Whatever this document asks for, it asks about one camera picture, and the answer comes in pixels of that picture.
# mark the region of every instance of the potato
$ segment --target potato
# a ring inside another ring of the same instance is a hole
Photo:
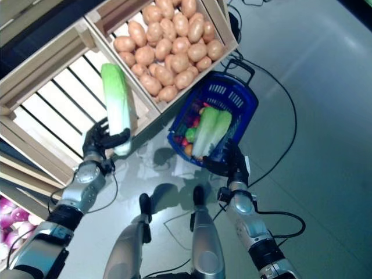
[[[191,46],[187,37],[178,37],[174,40],[172,45],[172,53],[187,53],[188,48]]]
[[[219,40],[214,39],[207,44],[207,50],[208,56],[211,58],[211,60],[216,61],[223,55],[225,47],[220,43]]]
[[[199,71],[196,67],[194,66],[190,66],[189,68],[187,68],[188,71],[192,72],[194,74],[194,78],[198,76],[199,74]]]
[[[146,88],[151,96],[157,96],[159,91],[162,89],[162,85],[159,80],[149,76],[148,74],[143,74],[139,77],[140,83]]]
[[[179,90],[181,90],[188,87],[193,80],[194,73],[192,71],[186,70],[176,75],[176,77],[174,78],[174,84]]]
[[[190,43],[194,44],[200,40],[204,32],[204,20],[195,19],[188,29],[188,40]]]
[[[173,6],[174,7],[177,7],[180,3],[181,3],[182,0],[172,0],[173,2]]]
[[[140,77],[143,74],[147,74],[149,70],[146,68],[146,66],[142,64],[134,64],[131,68],[131,71],[137,76]]]
[[[168,39],[161,39],[156,45],[155,57],[159,61],[164,61],[165,57],[170,53],[172,43]]]
[[[139,47],[144,47],[146,45],[146,33],[142,25],[132,20],[128,23],[128,31],[130,37],[134,40],[136,45],[138,45]]]
[[[114,40],[114,48],[117,52],[132,52],[135,49],[135,41],[129,36],[119,36]]]
[[[190,26],[195,19],[202,19],[204,20],[204,15],[202,13],[195,13],[189,20],[188,20],[188,25]]]
[[[171,60],[172,69],[176,73],[181,73],[189,67],[189,60],[186,53],[178,53],[172,57]]]
[[[203,44],[193,44],[187,50],[187,55],[191,61],[198,62],[207,55],[207,46]]]
[[[156,6],[162,10],[162,15],[166,19],[172,19],[174,16],[174,7],[172,0],[155,0]]]
[[[144,22],[149,25],[152,22],[160,22],[163,18],[162,10],[158,6],[148,5],[142,10]]]
[[[155,68],[155,77],[160,81],[163,86],[174,84],[173,73],[168,71],[164,66],[158,65]]]
[[[208,69],[210,65],[212,65],[212,60],[208,56],[205,56],[196,64],[196,68],[198,68],[199,71],[204,71]]]
[[[153,49],[150,46],[146,45],[143,46],[142,48],[138,48],[135,51],[134,57],[135,61],[138,64],[149,66],[155,59],[155,53],[153,52]]]
[[[150,71],[150,74],[154,77],[155,76],[155,69],[156,67],[158,67],[158,64],[156,63],[152,63],[150,66],[149,66],[149,71]]]
[[[168,71],[170,71],[174,74],[174,71],[173,71],[172,65],[171,65],[171,61],[172,61],[173,57],[174,57],[173,54],[167,55],[165,57],[164,64],[165,64],[165,68],[167,68]]]
[[[150,47],[152,48],[156,48],[156,46],[158,45],[158,42],[148,42],[147,43]]]
[[[207,44],[214,39],[214,25],[212,22],[204,22],[203,40]]]
[[[187,36],[188,33],[188,20],[182,13],[176,13],[172,20],[177,35],[180,37]]]
[[[120,58],[131,68],[135,64],[134,55],[131,52],[121,51],[119,52]]]
[[[163,29],[163,37],[173,42],[177,38],[177,32],[174,28],[174,24],[169,19],[162,19],[160,26]]]
[[[188,19],[196,13],[196,0],[182,0],[181,11]]]
[[[158,97],[160,101],[165,101],[168,103],[177,96],[177,93],[177,88],[174,85],[170,85],[161,89]]]
[[[146,39],[149,43],[159,42],[163,37],[163,29],[159,22],[152,22],[149,24],[146,32]]]

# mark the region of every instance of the green vegetable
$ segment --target green vegetable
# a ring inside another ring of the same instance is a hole
[[[101,76],[110,135],[119,134],[125,128],[131,128],[124,73],[118,65],[106,63],[101,67]],[[125,144],[115,147],[114,152],[123,156],[129,153],[130,148],[131,142],[127,141]]]
[[[185,138],[188,142],[193,143],[195,141],[196,128],[189,128],[185,133]]]
[[[216,125],[213,128],[213,135],[205,145],[202,156],[208,156],[225,136],[227,130],[231,124],[232,115],[230,112],[224,110],[221,111],[216,119]]]
[[[202,156],[205,146],[210,141],[211,135],[213,134],[218,115],[219,110],[213,107],[204,108],[199,126],[196,128],[195,141],[192,147],[193,156]]]

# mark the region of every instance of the basket handle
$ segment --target basket handle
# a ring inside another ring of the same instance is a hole
[[[247,72],[249,72],[251,74],[248,81],[245,83],[245,86],[248,86],[250,81],[252,80],[253,76],[256,73],[255,70],[252,67],[248,66],[248,64],[246,64],[244,62],[241,62],[241,61],[236,60],[236,59],[230,59],[230,61],[227,63],[227,66],[225,67],[225,70],[223,71],[224,74],[226,74],[227,69],[229,69],[230,64],[232,64],[232,63],[241,67],[241,68],[243,68],[244,70],[246,70]]]

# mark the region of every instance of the wooden slat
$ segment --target wooden slat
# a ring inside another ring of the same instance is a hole
[[[18,152],[35,163],[58,182],[66,185],[73,170],[68,168],[59,158],[30,137],[17,124],[7,117],[0,117],[1,137]]]
[[[19,17],[17,17],[16,20],[14,20],[13,22],[11,22],[11,24],[7,25],[3,30],[1,30],[0,47],[3,47],[7,42],[9,42],[19,33],[21,33],[31,23],[39,19],[41,16],[46,14],[49,10],[54,8],[57,4],[61,3],[62,1],[63,0],[41,1],[40,3],[31,7],[25,13],[22,13]]]
[[[61,33],[0,81],[0,105],[15,110],[87,50],[74,28]]]
[[[61,184],[56,182],[55,180],[53,180],[49,175],[43,173],[42,171],[39,171],[37,169],[35,169],[34,167],[31,167],[29,166],[28,164],[26,163],[23,163],[22,161],[20,160],[17,160],[11,156],[9,156],[8,154],[5,154],[3,152],[0,151],[0,162],[4,163],[4,164],[7,164],[8,166],[14,168],[14,169],[18,169],[30,176],[33,176],[41,181],[44,181],[54,187],[58,187],[60,188],[61,187]]]
[[[43,220],[47,219],[48,209],[21,193],[17,188],[0,182],[0,194],[30,214],[36,215]]]
[[[58,188],[51,186],[44,181],[41,181],[33,176],[14,169],[7,164],[0,163],[0,177],[6,179],[12,183],[18,184],[22,187],[41,193],[42,195],[50,196],[53,192],[58,190]]]
[[[35,0],[1,0],[0,1],[0,26],[13,19],[21,11],[25,10]]]

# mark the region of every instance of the blue basket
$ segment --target blue basket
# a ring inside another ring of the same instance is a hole
[[[232,121],[226,135],[210,154],[210,157],[218,162],[224,161],[223,148],[229,138],[236,143],[240,142],[258,106],[258,99],[248,86],[255,71],[247,64],[235,59],[229,61],[226,69],[232,63],[247,70],[251,74],[249,80],[245,83],[236,76],[226,73],[226,70],[224,72],[211,71],[192,88],[190,96],[169,130],[168,141],[174,150],[186,161],[201,167],[203,167],[203,162],[186,155],[184,147],[176,139],[185,135],[194,119],[199,116],[199,111],[204,104],[227,110],[232,114]]]

